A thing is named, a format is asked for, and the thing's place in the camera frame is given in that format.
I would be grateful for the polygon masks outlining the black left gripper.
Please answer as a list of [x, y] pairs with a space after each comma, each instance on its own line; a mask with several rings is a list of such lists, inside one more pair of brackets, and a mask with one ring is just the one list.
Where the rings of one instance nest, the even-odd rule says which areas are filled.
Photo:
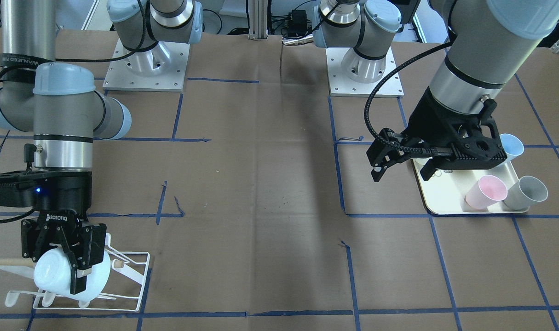
[[[380, 130], [378, 138], [366, 151], [370, 165], [373, 167], [371, 172], [374, 182], [380, 182], [387, 168], [409, 159], [405, 157], [405, 152], [400, 150], [401, 147], [416, 148], [421, 141], [421, 138], [395, 133], [390, 128]], [[439, 159], [429, 159], [420, 171], [422, 179], [429, 181], [438, 169]]]

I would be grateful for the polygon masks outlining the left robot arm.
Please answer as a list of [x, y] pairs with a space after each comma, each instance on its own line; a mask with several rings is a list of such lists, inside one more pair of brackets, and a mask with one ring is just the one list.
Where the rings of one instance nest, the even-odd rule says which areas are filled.
[[[488, 170], [507, 160], [496, 122], [495, 97], [517, 69], [559, 23], [559, 0], [431, 0], [447, 23], [448, 43], [408, 59], [391, 73], [375, 73], [364, 108], [374, 137], [366, 151], [373, 180], [409, 159], [428, 159], [420, 171], [429, 180], [436, 170]], [[387, 0], [322, 0], [313, 30], [318, 47], [347, 47], [345, 71], [363, 81], [366, 65], [384, 61], [401, 24], [399, 9]], [[408, 125], [401, 133], [376, 132], [369, 109], [378, 90], [418, 59], [448, 48]]]

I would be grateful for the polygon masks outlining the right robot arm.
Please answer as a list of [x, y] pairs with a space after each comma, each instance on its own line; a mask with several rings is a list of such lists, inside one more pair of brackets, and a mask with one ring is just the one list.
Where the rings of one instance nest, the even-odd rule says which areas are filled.
[[117, 140], [131, 126], [130, 111], [96, 92], [81, 59], [56, 58], [53, 0], [3, 0], [0, 128], [31, 132], [24, 171], [0, 173], [0, 206], [30, 208], [21, 219], [22, 256], [41, 266], [57, 245], [66, 265], [63, 295], [86, 291], [104, 262], [106, 226], [88, 222], [95, 138]]

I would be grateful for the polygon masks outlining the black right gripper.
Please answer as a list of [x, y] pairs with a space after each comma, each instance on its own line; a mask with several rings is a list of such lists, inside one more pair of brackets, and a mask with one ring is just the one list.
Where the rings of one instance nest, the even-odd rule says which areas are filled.
[[86, 290], [92, 266], [104, 260], [105, 224], [92, 224], [71, 212], [42, 212], [21, 221], [21, 255], [38, 261], [42, 254], [60, 247], [71, 261], [70, 293]]

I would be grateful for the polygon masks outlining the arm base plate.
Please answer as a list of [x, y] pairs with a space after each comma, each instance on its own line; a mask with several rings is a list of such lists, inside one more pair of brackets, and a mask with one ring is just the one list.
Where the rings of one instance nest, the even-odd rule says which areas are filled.
[[159, 42], [153, 49], [111, 62], [103, 88], [117, 91], [182, 92], [189, 44]]
[[395, 69], [391, 49], [385, 58], [361, 58], [353, 48], [327, 48], [326, 62], [331, 96], [367, 97], [375, 86]]

